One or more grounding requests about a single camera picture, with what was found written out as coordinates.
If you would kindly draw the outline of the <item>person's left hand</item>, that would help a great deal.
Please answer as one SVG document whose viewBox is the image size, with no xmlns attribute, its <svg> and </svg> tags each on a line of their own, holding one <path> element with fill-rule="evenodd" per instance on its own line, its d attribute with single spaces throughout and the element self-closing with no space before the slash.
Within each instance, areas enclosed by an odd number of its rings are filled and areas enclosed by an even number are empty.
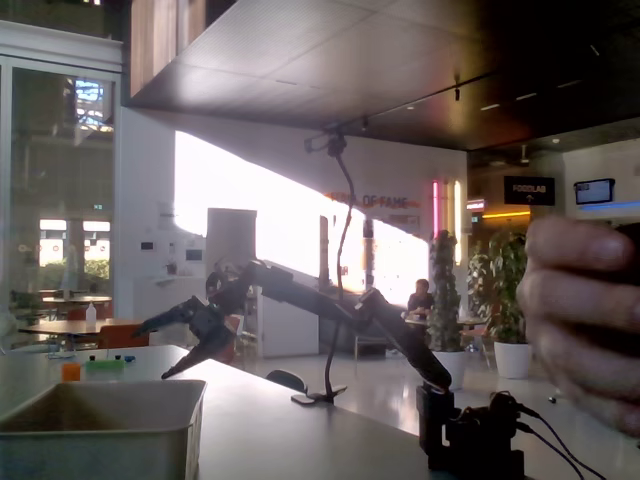
<svg viewBox="0 0 640 480">
<path fill-rule="evenodd" d="M 546 216 L 526 236 L 517 288 L 526 335 L 552 383 L 577 407 L 639 435 L 639 252 L 603 224 Z"/>
</svg>

